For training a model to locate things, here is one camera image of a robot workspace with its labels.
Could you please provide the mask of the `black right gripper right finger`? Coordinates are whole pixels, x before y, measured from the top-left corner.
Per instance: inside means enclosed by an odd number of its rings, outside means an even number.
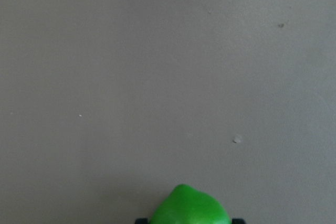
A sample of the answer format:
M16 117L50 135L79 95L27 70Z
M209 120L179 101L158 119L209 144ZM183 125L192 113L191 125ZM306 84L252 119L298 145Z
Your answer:
M233 218L232 224L244 224L244 220L242 218Z

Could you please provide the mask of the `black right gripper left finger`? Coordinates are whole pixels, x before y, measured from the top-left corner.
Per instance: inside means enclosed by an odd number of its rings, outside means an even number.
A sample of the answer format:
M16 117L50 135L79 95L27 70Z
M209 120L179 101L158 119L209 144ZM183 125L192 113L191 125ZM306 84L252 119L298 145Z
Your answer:
M148 218L138 218L135 220L135 224L149 224Z

